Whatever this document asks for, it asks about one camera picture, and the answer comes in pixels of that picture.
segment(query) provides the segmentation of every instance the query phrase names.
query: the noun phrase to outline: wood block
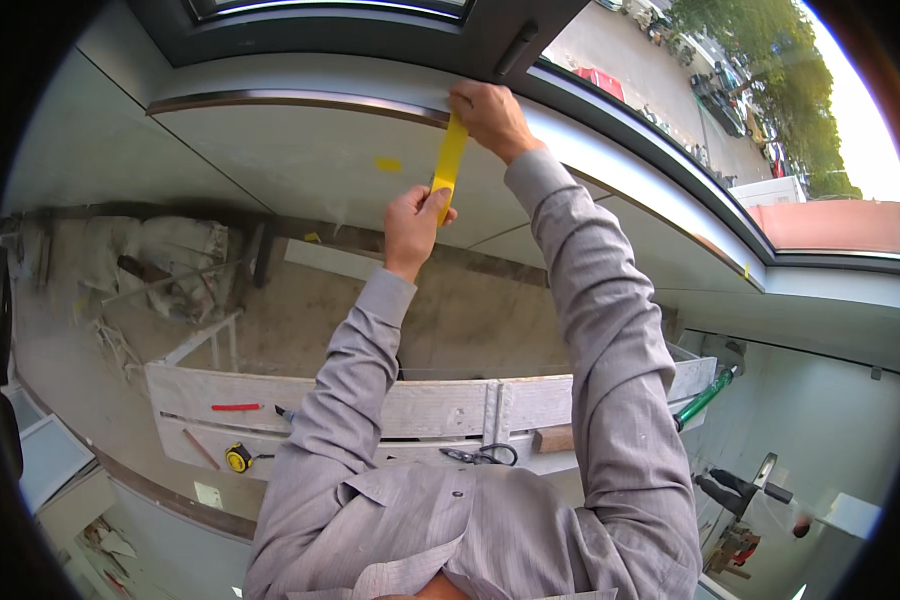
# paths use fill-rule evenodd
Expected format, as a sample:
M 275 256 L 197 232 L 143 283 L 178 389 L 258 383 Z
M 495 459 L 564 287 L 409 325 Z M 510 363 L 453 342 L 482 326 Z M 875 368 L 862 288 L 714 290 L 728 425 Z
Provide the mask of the wood block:
M 573 429 L 570 425 L 544 427 L 533 433 L 533 451 L 539 453 L 573 450 Z

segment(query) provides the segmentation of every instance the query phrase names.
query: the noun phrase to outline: window frame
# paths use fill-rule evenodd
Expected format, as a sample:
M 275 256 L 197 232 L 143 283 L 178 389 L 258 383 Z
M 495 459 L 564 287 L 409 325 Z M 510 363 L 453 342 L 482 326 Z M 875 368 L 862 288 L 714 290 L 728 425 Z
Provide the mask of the window frame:
M 308 3 L 200 18 L 191 3 L 212 0 L 128 0 L 174 67 L 250 54 L 312 52 L 392 60 L 506 85 L 648 162 L 697 198 L 767 267 L 900 275 L 900 255 L 775 248 L 747 210 L 676 140 L 590 81 L 541 59 L 589 0 L 468 0 L 459 18 L 371 2 Z M 527 23 L 536 25 L 536 35 L 499 75 L 496 67 Z

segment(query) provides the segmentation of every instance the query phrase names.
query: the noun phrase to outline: man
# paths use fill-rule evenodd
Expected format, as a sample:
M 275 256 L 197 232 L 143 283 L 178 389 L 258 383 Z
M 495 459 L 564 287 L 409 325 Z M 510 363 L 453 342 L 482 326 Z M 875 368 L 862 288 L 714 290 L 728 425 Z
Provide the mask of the man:
M 753 533 L 760 536 L 761 542 L 792 541 L 810 532 L 813 515 L 793 498 L 770 495 L 763 487 L 720 468 L 711 468 L 710 475 L 730 490 L 721 488 L 703 475 L 696 475 L 694 483 L 708 497 L 733 513 L 738 521 L 749 525 Z
M 447 203 L 416 186 L 386 209 L 384 268 L 336 329 L 277 453 L 244 597 L 690 598 L 702 561 L 654 288 L 617 219 L 531 135 L 510 90 L 462 81 L 449 103 L 508 165 L 546 259 L 573 368 L 584 507 L 519 467 L 373 463 L 400 324 Z

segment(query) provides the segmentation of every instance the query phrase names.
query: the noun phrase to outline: shirt sleeve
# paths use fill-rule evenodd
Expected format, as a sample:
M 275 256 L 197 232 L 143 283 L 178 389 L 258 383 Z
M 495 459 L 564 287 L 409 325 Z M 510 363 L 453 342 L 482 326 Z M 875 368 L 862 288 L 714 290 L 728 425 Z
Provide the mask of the shirt sleeve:
M 341 508 L 337 486 L 374 469 L 384 396 L 397 374 L 400 326 L 417 286 L 374 270 L 327 345 L 316 387 L 274 458 L 244 580 L 263 597 L 279 569 L 306 548 Z
M 504 181 L 549 272 L 574 376 L 584 506 L 620 558 L 610 577 L 620 598 L 689 598 L 702 560 L 689 466 L 666 404 L 675 367 L 654 286 L 616 217 L 550 150 L 517 157 Z

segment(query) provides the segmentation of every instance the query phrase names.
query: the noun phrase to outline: brown edge trim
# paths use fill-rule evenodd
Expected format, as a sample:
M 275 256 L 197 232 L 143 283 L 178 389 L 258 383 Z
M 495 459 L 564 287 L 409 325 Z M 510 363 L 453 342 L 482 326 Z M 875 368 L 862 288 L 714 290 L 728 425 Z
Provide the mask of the brown edge trim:
M 27 381 L 21 376 L 20 372 L 16 373 L 17 382 L 24 389 L 34 404 L 40 410 L 48 415 L 54 415 L 56 412 L 47 405 L 34 389 L 30 387 Z M 72 434 L 78 440 L 85 441 L 80 432 L 74 430 L 65 420 L 60 419 L 60 423 L 70 429 Z M 96 445 L 88 445 L 88 448 L 96 456 L 96 462 L 106 471 L 107 475 L 119 481 L 122 485 L 127 486 L 133 492 L 150 500 L 159 508 L 166 509 L 174 513 L 181 519 L 186 519 L 202 525 L 211 530 L 216 530 L 222 534 L 239 538 L 241 540 L 253 541 L 253 534 L 257 529 L 256 521 L 252 521 L 236 514 L 231 514 L 224 510 L 215 509 L 199 502 L 195 502 L 187 496 L 177 493 L 172 489 L 161 486 L 152 481 L 122 462 L 110 456 L 107 452 L 100 450 Z
M 376 114 L 404 121 L 440 127 L 446 129 L 450 120 L 450 113 L 436 110 L 427 106 L 419 106 L 408 102 L 396 102 L 384 98 L 372 96 L 360 96 L 341 92 L 318 91 L 310 89 L 238 89 L 228 91 L 204 92 L 176 96 L 165 100 L 151 102 L 146 107 L 146 115 L 176 113 L 190 109 L 202 109 L 209 107 L 238 107 L 248 105 L 264 106 L 288 106 L 288 107 L 316 107 L 321 109 L 333 109 L 337 111 L 351 111 L 354 113 Z M 612 186 L 600 181 L 592 175 L 583 173 L 573 167 L 563 165 L 571 175 L 587 181 L 592 186 L 597 186 L 607 193 L 613 194 L 624 201 L 634 205 L 637 209 L 647 212 L 657 220 L 669 225 L 671 228 L 683 234 L 687 239 L 695 242 L 707 250 L 711 255 L 729 267 L 735 274 L 745 279 L 753 289 L 760 294 L 767 292 L 762 283 L 749 276 L 745 266 L 738 265 L 719 246 L 706 237 L 693 231 L 688 231 L 675 222 L 664 217 L 655 210 L 650 210 L 646 204 L 625 194 L 621 194 Z

